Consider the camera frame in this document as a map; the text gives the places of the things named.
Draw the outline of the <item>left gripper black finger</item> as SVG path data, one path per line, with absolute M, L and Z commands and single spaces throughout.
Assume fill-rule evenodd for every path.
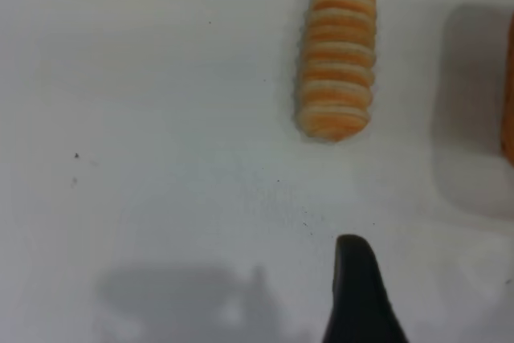
M 359 235 L 336 241 L 332 311 L 324 342 L 407 342 L 369 243 Z

